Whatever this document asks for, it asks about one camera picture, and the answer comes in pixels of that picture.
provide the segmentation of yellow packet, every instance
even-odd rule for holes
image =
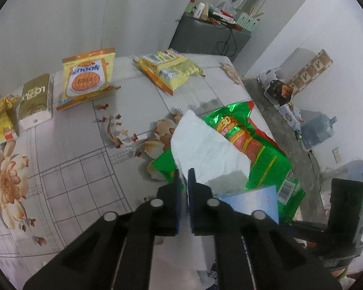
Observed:
[[[119,87],[111,85],[115,49],[101,49],[62,60],[63,93],[57,110],[106,96]]]
[[[8,94],[0,98],[0,144],[17,137],[15,106],[20,97]]]
[[[190,75],[204,75],[194,61],[173,49],[159,51],[135,60],[160,89],[173,95],[173,91],[184,84]]]

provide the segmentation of white bottle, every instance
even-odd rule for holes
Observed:
[[[196,11],[194,12],[194,17],[199,18],[200,15],[202,15],[203,9],[204,9],[204,3],[200,2],[199,5],[196,7]]]

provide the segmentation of gray floor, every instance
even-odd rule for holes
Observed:
[[[243,81],[248,93],[264,117],[278,146],[286,153],[293,165],[293,173],[300,180],[306,192],[300,210],[304,221],[326,223],[326,217],[320,198],[318,180],[312,168],[308,154],[303,150],[301,143],[296,140],[292,128],[287,124],[281,114],[265,98],[264,90],[256,79]]]

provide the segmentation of grid pattern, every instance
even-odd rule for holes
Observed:
[[[54,226],[66,246],[105,212],[130,212],[105,148],[40,174]]]

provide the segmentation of basket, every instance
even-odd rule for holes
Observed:
[[[248,30],[249,32],[252,32],[259,22],[257,19],[244,12],[240,13],[239,15],[237,14],[234,20],[238,26]]]

